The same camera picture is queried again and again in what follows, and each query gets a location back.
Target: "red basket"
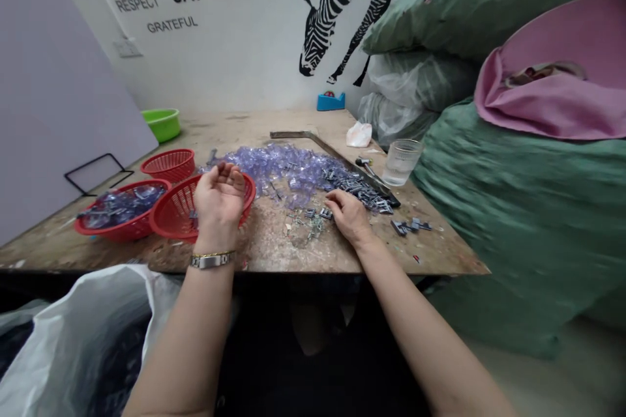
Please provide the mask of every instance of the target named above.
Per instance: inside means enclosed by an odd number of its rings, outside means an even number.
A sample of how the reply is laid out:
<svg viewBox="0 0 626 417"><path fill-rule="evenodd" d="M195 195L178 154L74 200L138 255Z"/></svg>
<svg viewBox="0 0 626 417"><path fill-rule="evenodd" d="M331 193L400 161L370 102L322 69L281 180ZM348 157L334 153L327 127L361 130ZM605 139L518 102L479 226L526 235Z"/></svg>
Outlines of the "red basket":
<svg viewBox="0 0 626 417"><path fill-rule="evenodd" d="M128 184L126 186L120 187L118 190L121 192L132 193L132 190L139 186L157 186L164 187L165 190L171 189L171 184L169 181L162 179L147 179L139 182L133 182L132 184ZM87 207L90 209L95 205L95 202ZM132 220L127 221L126 223L122 223L121 225L110 227L110 228L102 228L102 229L88 229L85 228L83 224L82 218L76 218L74 222L74 229L79 232L81 235L88 236L102 236L110 239L111 241L116 242L124 242L124 241L133 241L151 233L154 233L152 227L150 226L150 213L155 208L151 208L147 212L139 215L137 218L133 218Z"/></svg>
<svg viewBox="0 0 626 417"><path fill-rule="evenodd" d="M156 234L187 243L195 243L198 239L198 230L193 228L189 212L195 210L194 192L200 180L194 176L178 184L163 195L150 212L150 226ZM252 202L256 197L256 185L250 176L243 174L246 182L246 195L243 203L243 213L239 219L239 226L248 218Z"/></svg>
<svg viewBox="0 0 626 417"><path fill-rule="evenodd" d="M196 170L194 151L177 149L156 154L143 162L141 171L155 179L180 182Z"/></svg>

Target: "black wire frame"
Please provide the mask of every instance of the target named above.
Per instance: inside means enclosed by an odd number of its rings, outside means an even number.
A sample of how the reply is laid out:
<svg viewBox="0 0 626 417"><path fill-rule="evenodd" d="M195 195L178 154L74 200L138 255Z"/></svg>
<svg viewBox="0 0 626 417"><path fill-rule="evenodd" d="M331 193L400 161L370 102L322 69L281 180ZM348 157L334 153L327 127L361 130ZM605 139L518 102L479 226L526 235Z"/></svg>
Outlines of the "black wire frame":
<svg viewBox="0 0 626 417"><path fill-rule="evenodd" d="M76 189L78 189L78 190L80 191L80 194L81 194L81 196L82 196L82 197L98 197L98 195L97 195L97 194L89 194L88 192L86 192L86 191L85 191L82 187L80 187L78 184L76 184L76 182L74 182L74 181L70 178L70 175L71 175L71 174L73 174L73 173L75 173L75 172L77 172L77 171L79 171L79 170L81 170L81 169L83 169L85 166L89 166L90 164L93 164L93 163L95 163L95 162L96 162L96 161L98 161L98 160L101 160L101 159L103 159L103 158L106 158L107 156L110 156L110 157L113 159L113 161L114 161L114 162L115 162L115 163L119 166L119 173L118 173L118 174L120 174L120 173L126 173L126 176L124 176L122 179L120 179L120 180L118 180L117 182L115 182L112 186L110 186L110 188L114 188L114 187L115 187L115 186L117 186L120 182L122 182L123 180L125 180L127 177L129 177L129 176L131 176L132 174L134 174L134 171L133 171L133 170L131 170L131 169L125 169L125 168L122 166L122 164L121 164L121 163L117 160L117 158L113 156L113 154L112 154L112 153L105 153L105 154L103 154L103 155L99 156L98 158L94 158L93 160L88 161L87 163L85 163L85 164L83 164L83 165L81 165L81 166L79 166L79 167L77 167L77 168L74 168L72 171L68 171L68 172L67 172L67 173L65 173L63 176L67 179L67 181L68 181L71 185L73 185Z"/></svg>

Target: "wristwatch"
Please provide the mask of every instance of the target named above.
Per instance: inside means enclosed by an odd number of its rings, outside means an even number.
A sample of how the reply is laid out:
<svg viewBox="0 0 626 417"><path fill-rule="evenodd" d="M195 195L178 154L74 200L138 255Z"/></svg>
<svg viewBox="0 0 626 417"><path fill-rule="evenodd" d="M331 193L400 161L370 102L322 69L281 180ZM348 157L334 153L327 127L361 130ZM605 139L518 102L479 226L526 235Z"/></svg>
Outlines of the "wristwatch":
<svg viewBox="0 0 626 417"><path fill-rule="evenodd" d="M235 257L234 253L234 251L227 251L216 254L193 254L189 265L200 270L219 267L220 265L228 264Z"/></svg>

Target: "floor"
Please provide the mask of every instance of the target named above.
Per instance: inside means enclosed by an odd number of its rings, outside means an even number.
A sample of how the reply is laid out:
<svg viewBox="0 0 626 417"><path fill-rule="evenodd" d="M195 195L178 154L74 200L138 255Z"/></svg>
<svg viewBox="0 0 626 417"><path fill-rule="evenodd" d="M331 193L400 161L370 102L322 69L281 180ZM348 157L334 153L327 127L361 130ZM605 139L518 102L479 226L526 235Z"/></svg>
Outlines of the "floor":
<svg viewBox="0 0 626 417"><path fill-rule="evenodd" d="M626 336L577 319L561 340L553 362L466 343L521 417L626 416Z"/></svg>

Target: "clear plastic bag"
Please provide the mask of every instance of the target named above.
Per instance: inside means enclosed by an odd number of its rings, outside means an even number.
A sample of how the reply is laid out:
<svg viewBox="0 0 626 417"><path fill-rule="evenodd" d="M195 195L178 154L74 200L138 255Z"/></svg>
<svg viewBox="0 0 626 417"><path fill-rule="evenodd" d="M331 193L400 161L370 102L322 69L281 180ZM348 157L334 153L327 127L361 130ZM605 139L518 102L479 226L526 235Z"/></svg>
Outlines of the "clear plastic bag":
<svg viewBox="0 0 626 417"><path fill-rule="evenodd" d="M372 125L372 137L383 150L396 139L420 140L439 113L410 106L399 106L380 93L372 93L361 99L357 118Z"/></svg>
<svg viewBox="0 0 626 417"><path fill-rule="evenodd" d="M368 75L373 89L413 116L423 109L441 112L473 94L479 67L429 51L373 55Z"/></svg>
<svg viewBox="0 0 626 417"><path fill-rule="evenodd" d="M145 265L120 265L82 276L67 295L33 317L33 333L0 382L2 415L91 415L108 351L129 326L147 318L145 341L136 344L138 360L145 357L179 291L178 281ZM123 407L121 400L129 393L124 389L111 397Z"/></svg>

